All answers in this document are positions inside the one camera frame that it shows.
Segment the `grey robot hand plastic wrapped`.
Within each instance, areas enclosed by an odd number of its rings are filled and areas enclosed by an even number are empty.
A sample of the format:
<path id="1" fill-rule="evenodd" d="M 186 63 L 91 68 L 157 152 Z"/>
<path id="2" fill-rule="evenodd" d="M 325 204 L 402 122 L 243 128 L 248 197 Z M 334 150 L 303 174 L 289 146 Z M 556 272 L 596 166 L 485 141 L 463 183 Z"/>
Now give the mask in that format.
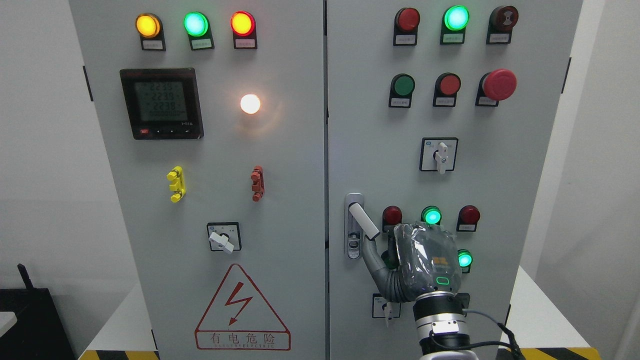
<path id="1" fill-rule="evenodd" d="M 378 292 L 389 302 L 414 302 L 431 292 L 457 294 L 462 269 L 454 234 L 424 222 L 401 223 L 394 227 L 399 265 L 387 268 L 375 241 L 367 239 L 362 258 Z"/>

